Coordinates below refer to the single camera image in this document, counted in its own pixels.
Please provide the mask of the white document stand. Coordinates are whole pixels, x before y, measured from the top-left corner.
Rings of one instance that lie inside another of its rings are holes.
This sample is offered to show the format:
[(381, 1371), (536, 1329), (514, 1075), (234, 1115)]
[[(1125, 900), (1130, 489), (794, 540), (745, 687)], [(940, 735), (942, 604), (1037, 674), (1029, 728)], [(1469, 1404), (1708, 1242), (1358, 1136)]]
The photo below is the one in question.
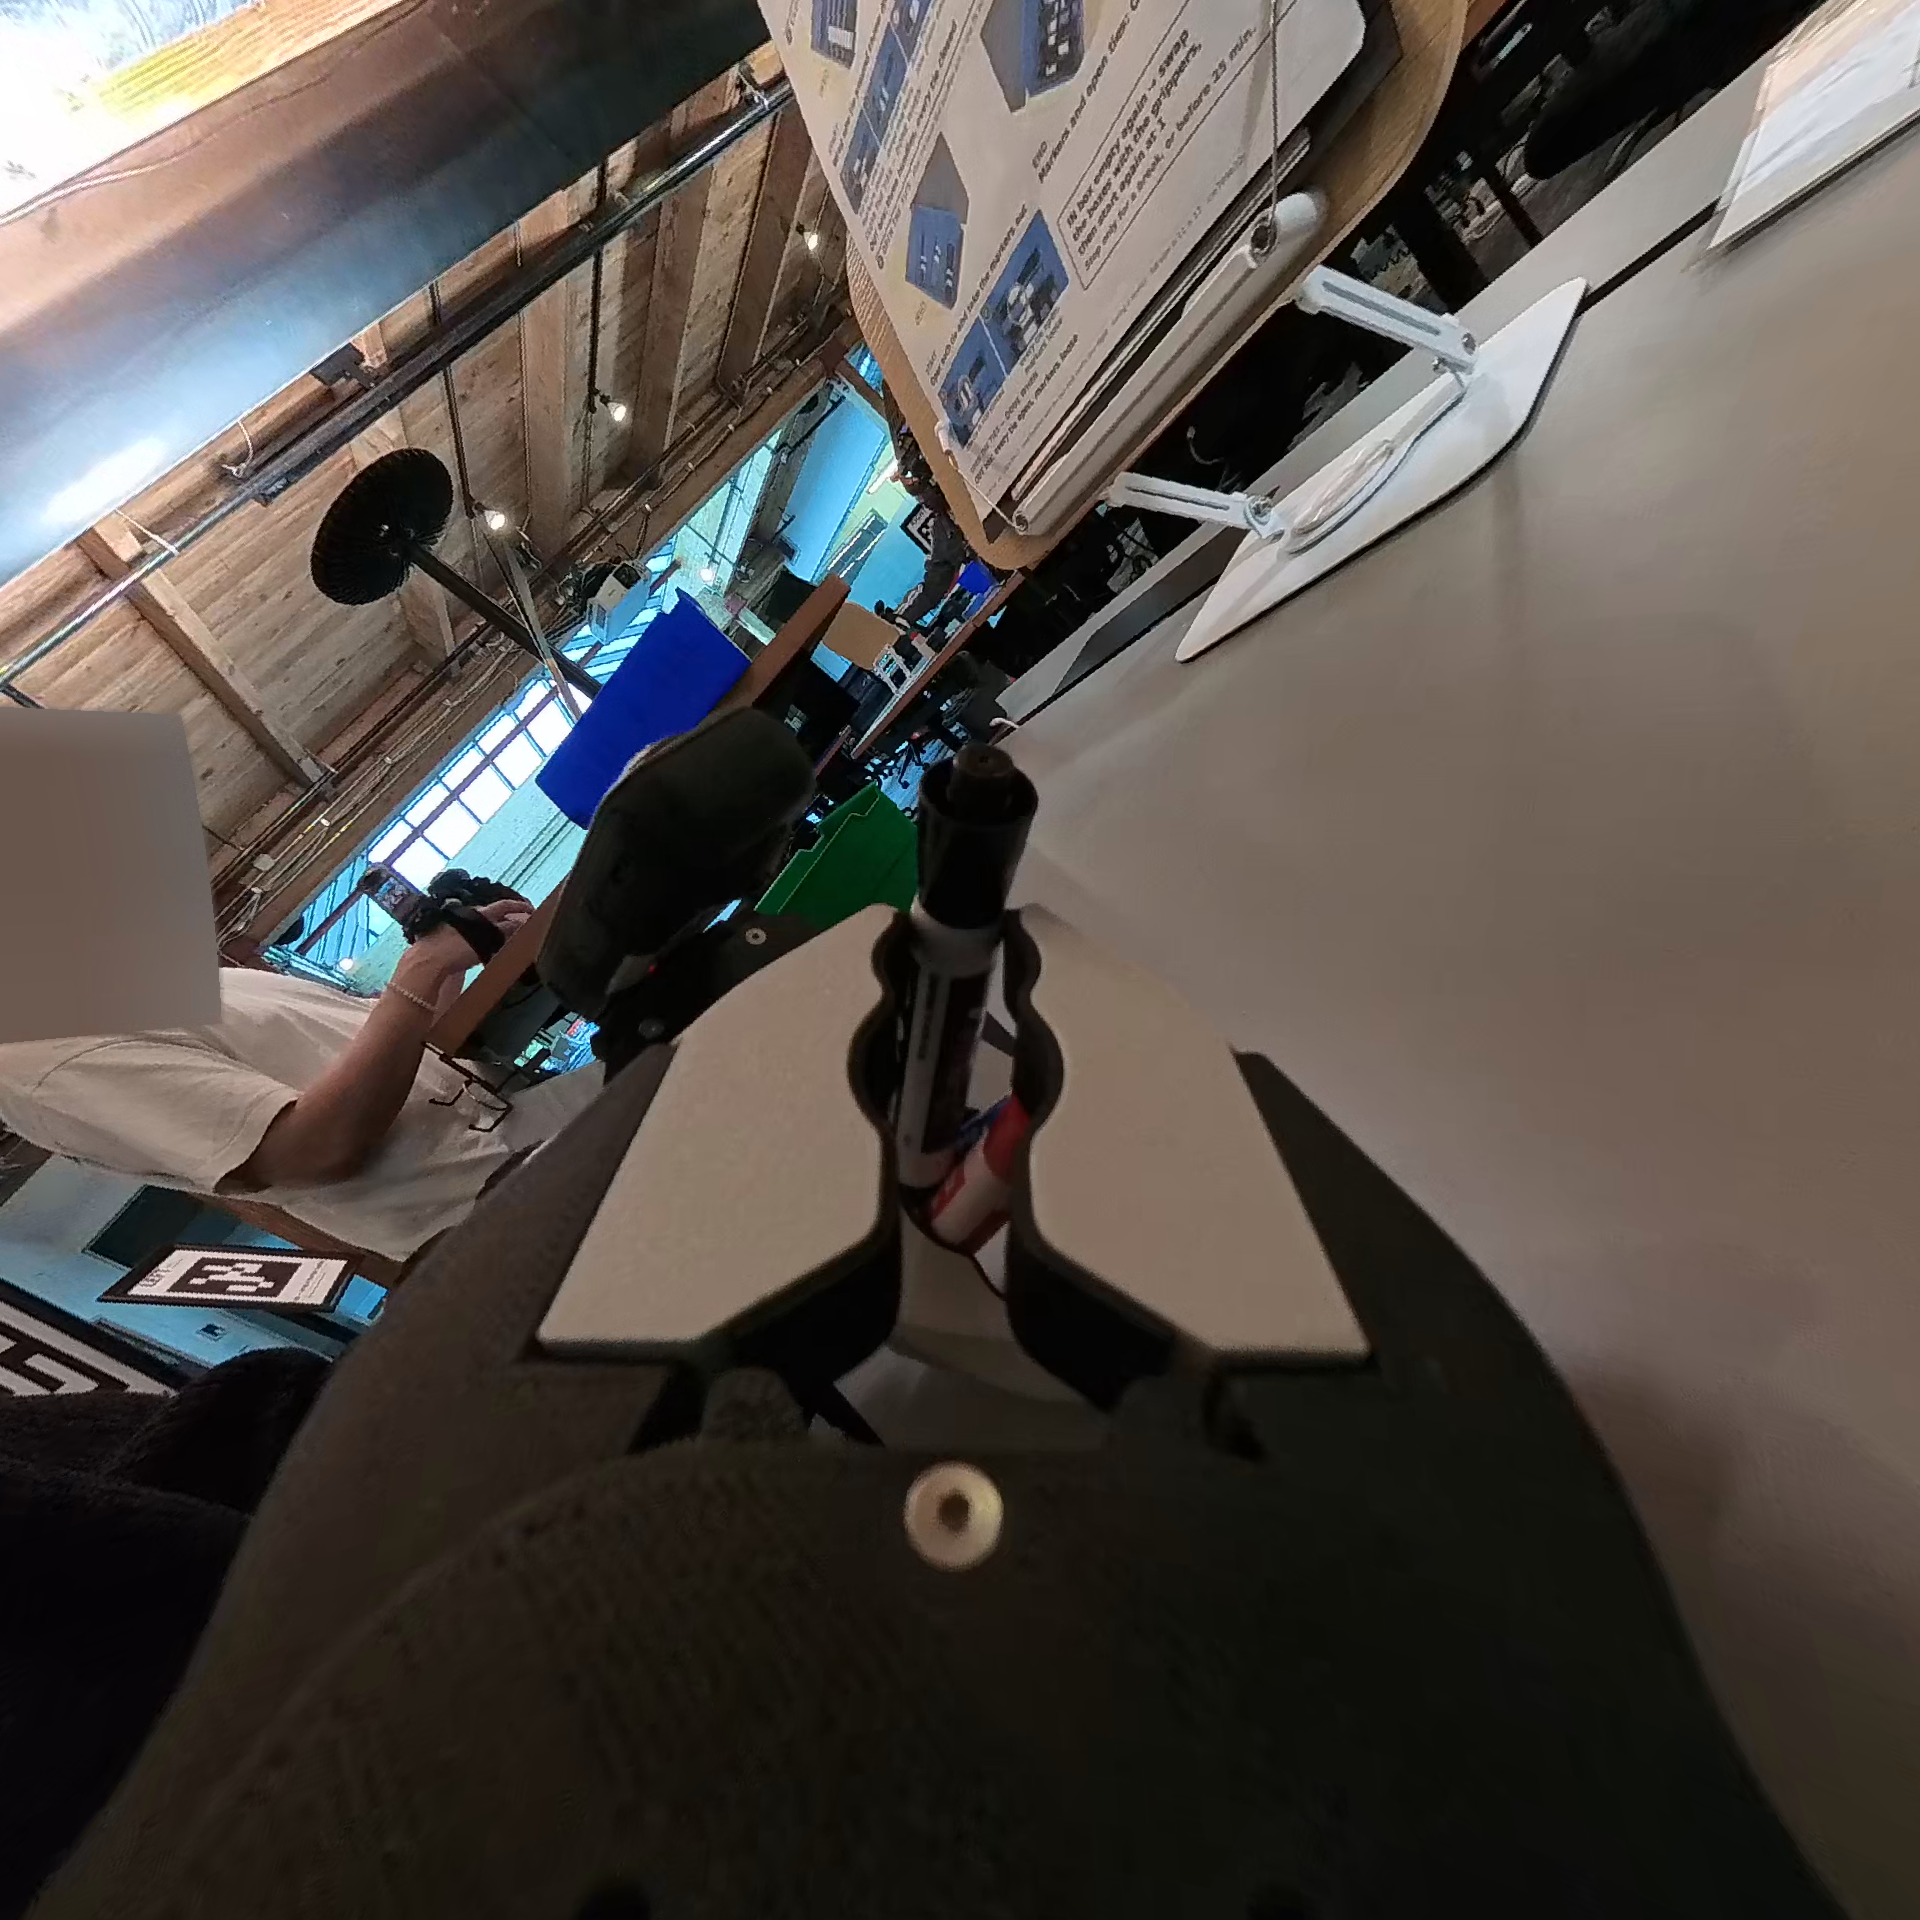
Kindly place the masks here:
[(1332, 267), (1303, 278), (1295, 307), (1408, 347), (1431, 380), (1365, 440), (1292, 492), (1189, 488), (1138, 472), (1105, 488), (1114, 507), (1230, 529), (1239, 546), (1174, 658), (1190, 663), (1400, 526), (1466, 488), (1534, 419), (1589, 284), (1565, 280), (1490, 335)]

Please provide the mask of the wooden board with instruction sheets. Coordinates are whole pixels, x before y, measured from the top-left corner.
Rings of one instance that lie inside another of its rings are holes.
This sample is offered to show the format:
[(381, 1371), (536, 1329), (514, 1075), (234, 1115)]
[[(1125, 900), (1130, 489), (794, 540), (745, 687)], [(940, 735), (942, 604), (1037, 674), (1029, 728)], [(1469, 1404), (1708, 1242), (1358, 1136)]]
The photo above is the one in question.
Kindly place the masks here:
[(860, 335), (982, 560), (1040, 560), (1354, 234), (1466, 12), (759, 4)]

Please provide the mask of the black round ceiling fixture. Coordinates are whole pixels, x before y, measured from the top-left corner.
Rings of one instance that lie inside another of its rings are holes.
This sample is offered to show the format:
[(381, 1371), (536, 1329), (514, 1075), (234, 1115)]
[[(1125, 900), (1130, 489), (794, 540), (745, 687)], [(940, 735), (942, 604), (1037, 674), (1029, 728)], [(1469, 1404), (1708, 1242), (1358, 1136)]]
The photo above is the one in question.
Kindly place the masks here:
[(308, 575), (326, 602), (342, 609), (396, 596), (414, 575), (440, 588), (493, 634), (538, 660), (568, 713), (601, 683), (522, 616), (479, 593), (439, 559), (453, 516), (453, 475), (426, 449), (396, 449), (358, 472), (326, 507), (308, 546)]

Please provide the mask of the small black-white tag board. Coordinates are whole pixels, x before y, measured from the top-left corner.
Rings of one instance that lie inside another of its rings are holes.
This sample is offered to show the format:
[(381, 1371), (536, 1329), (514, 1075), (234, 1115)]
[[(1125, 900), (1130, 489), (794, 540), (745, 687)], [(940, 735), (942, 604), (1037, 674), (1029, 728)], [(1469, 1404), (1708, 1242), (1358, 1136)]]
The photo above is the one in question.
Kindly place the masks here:
[(103, 1305), (328, 1313), (354, 1281), (351, 1259), (254, 1243), (178, 1243), (112, 1283)]

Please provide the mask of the black dry erase marker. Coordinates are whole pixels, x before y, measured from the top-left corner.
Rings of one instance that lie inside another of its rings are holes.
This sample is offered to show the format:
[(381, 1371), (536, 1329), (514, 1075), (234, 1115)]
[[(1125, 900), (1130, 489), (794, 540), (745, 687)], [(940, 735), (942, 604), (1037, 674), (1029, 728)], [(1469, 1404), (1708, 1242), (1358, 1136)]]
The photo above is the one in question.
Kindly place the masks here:
[(996, 744), (966, 746), (921, 783), (893, 1105), (895, 1168), (908, 1194), (930, 1194), (952, 1166), (1005, 900), (1037, 806), (1031, 777)]

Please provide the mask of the blue panel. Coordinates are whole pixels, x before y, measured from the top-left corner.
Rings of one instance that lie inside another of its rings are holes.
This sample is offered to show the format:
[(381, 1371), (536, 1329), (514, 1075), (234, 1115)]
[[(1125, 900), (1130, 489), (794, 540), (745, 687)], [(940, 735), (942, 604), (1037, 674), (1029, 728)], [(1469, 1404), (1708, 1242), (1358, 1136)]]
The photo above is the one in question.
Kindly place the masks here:
[(637, 755), (697, 730), (749, 667), (698, 599), (681, 591), (632, 622), (628, 638), (632, 644), (534, 780), (578, 828), (591, 823)]

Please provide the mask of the red dry erase marker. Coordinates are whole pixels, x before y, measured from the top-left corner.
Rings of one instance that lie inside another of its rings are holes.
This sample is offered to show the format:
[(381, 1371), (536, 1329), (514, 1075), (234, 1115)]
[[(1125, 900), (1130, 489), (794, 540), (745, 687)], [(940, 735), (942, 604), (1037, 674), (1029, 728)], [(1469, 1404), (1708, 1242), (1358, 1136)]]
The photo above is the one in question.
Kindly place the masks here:
[(952, 1150), (952, 1162), (921, 1214), (924, 1233), (957, 1256), (975, 1256), (1009, 1214), (1016, 1160), (1031, 1119), (1021, 1100), (1008, 1095), (993, 1128), (973, 1142), (972, 1150)]

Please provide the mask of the framed black-white tag board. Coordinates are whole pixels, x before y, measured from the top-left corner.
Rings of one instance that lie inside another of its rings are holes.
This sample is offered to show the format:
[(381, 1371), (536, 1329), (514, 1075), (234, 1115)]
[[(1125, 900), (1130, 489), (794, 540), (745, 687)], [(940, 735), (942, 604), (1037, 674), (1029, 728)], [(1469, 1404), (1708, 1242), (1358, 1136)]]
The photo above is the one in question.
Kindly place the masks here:
[(168, 1399), (175, 1369), (92, 1324), (45, 1304), (2, 1299), (2, 1395), (33, 1401), (82, 1395)]

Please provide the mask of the white paper sheet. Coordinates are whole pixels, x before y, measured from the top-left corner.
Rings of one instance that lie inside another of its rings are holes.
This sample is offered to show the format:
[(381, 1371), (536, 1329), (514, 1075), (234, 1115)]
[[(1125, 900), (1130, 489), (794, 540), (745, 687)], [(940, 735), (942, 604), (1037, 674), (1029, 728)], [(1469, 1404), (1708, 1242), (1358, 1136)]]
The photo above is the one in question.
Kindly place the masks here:
[(1708, 247), (1741, 243), (1914, 120), (1918, 4), (1821, 4), (1761, 71)]

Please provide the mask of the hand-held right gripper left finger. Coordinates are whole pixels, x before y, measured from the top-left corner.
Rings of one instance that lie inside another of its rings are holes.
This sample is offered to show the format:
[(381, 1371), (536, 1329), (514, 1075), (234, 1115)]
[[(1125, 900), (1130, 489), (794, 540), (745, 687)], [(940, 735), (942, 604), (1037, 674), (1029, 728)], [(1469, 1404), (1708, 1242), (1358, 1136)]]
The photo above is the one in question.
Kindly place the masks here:
[(849, 1375), (901, 1302), (893, 1036), (874, 903), (764, 967), (665, 1051), (536, 1329), (544, 1356)]

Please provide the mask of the large ceiling duct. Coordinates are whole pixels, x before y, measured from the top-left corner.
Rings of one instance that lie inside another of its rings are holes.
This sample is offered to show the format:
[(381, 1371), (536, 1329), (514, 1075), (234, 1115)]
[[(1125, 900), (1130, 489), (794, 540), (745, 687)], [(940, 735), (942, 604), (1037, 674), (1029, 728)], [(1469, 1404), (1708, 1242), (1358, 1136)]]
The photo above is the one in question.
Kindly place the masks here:
[(2, 582), (764, 39), (749, 2), (398, 4), (10, 211)]

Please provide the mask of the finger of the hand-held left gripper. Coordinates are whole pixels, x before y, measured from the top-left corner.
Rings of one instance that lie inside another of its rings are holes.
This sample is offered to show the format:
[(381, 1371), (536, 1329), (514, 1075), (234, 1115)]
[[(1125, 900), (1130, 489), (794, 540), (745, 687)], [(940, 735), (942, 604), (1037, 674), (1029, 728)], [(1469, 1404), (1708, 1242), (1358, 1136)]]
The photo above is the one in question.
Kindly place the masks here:
[(857, 1409), (882, 1387), (975, 1387), (1048, 1412), (1095, 1412), (1016, 1345), (999, 1268), (933, 1239), (901, 1214), (901, 1283), (892, 1334), (874, 1356), (840, 1377)]

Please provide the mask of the green plastic bin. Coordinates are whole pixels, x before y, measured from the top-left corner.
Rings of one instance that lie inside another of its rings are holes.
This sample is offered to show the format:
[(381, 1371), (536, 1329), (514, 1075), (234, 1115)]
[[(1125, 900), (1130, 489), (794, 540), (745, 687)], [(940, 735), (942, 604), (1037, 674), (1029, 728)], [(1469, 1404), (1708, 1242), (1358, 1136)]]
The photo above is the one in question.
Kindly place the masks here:
[(917, 823), (869, 783), (824, 817), (817, 840), (785, 863), (754, 911), (826, 934), (870, 905), (905, 912), (917, 892)]

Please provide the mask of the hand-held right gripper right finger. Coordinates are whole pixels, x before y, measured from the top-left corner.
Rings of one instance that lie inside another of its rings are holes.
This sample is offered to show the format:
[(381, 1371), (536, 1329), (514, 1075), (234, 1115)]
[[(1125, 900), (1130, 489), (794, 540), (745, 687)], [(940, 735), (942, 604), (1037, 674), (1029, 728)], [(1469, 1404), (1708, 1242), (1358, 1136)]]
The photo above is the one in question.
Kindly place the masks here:
[(1050, 1375), (1366, 1362), (1232, 1047), (1185, 998), (1031, 903), (1008, 923), (1008, 1319)]

